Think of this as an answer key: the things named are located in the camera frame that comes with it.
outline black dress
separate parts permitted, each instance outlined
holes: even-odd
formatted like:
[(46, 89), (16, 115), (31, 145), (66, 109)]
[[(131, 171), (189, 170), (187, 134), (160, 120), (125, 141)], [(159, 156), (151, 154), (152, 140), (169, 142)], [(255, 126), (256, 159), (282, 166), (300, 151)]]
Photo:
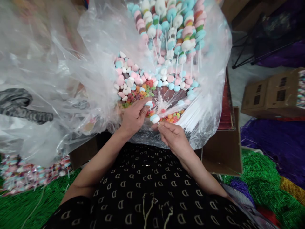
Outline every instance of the black dress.
[(42, 228), (258, 226), (231, 201), (205, 194), (170, 150), (127, 144), (91, 200), (68, 200)]

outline brown cardboard box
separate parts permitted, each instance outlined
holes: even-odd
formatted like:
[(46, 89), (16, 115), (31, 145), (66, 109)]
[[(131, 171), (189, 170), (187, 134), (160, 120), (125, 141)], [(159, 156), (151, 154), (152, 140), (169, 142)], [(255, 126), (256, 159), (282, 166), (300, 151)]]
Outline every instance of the brown cardboard box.
[(232, 21), (234, 31), (248, 32), (256, 24), (261, 13), (269, 16), (286, 0), (251, 0)]
[(300, 70), (274, 75), (246, 86), (241, 112), (256, 118), (304, 117), (305, 109), (296, 106)]
[(210, 173), (232, 176), (243, 173), (238, 107), (234, 107), (234, 116), (235, 130), (216, 131), (201, 150), (196, 150), (197, 155), (202, 153), (202, 163)]
[(222, 13), (225, 15), (228, 23), (238, 15), (238, 13), (245, 7), (249, 0), (225, 0), (221, 7)]

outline gray fabric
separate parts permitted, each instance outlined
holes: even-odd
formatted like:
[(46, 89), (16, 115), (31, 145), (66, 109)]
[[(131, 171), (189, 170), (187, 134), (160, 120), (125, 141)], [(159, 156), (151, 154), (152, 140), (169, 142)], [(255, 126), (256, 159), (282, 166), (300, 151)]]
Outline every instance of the gray fabric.
[(33, 101), (31, 94), (23, 88), (10, 88), (0, 92), (0, 114), (25, 118), (38, 125), (53, 120), (53, 113), (26, 109)]

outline white string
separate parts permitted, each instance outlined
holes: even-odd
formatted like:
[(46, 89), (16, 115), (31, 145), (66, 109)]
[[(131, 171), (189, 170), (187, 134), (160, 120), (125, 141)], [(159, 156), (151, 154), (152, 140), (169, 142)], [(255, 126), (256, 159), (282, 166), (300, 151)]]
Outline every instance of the white string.
[(36, 205), (36, 207), (34, 208), (34, 210), (31, 212), (31, 214), (26, 218), (26, 220), (24, 221), (21, 229), (23, 229), (25, 223), (27, 222), (27, 220), (29, 219), (29, 217), (33, 214), (33, 212), (36, 210), (36, 208), (38, 207), (38, 205), (40, 204), (41, 200), (42, 200), (42, 197), (44, 196), (44, 189), (42, 190), (42, 193), (41, 193), (41, 197), (40, 197), (40, 200), (38, 202), (38, 204)]

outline plastic bag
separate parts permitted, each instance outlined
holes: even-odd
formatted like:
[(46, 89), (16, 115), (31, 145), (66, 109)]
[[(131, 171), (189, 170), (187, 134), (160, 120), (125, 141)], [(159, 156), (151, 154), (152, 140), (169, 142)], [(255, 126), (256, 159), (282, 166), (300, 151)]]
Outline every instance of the plastic bag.
[[(152, 77), (164, 68), (152, 63), (153, 51), (147, 52), (147, 49), (143, 48), (141, 37), (135, 29), (135, 21), (126, 4), (128, 2), (90, 0), (89, 9), (81, 17), (78, 27), (78, 32), (93, 61), (100, 63), (102, 75), (108, 74), (112, 81), (118, 77), (114, 71), (118, 51), (122, 51), (127, 58), (138, 64), (141, 71), (148, 72)], [(156, 89), (157, 94), (153, 97), (155, 106), (152, 108), (161, 119), (185, 110), (177, 124), (185, 128), (194, 149), (201, 148), (218, 128), (225, 68), (232, 47), (229, 26), (217, 3), (214, 0), (206, 0), (204, 6), (207, 14), (205, 47), (194, 56), (192, 70), (190, 63), (185, 63), (183, 67), (174, 65), (174, 68), (181, 72), (192, 71), (194, 79), (199, 83), (196, 98), (192, 101), (184, 100), (187, 99), (185, 91), (174, 92), (163, 86)], [(128, 74), (123, 75), (125, 79), (129, 77)], [(179, 100), (184, 100), (184, 104), (178, 105)], [(124, 112), (122, 105), (125, 103), (119, 101), (119, 109), (113, 112), (108, 126), (112, 133), (119, 128), (120, 116)], [(146, 119), (141, 130), (130, 139), (130, 142), (167, 148), (159, 133), (152, 131), (151, 124), (151, 121)]]
[(117, 96), (70, 1), (4, 1), (0, 17), (0, 93), (14, 97), (0, 101), (1, 153), (48, 168), (106, 129)]

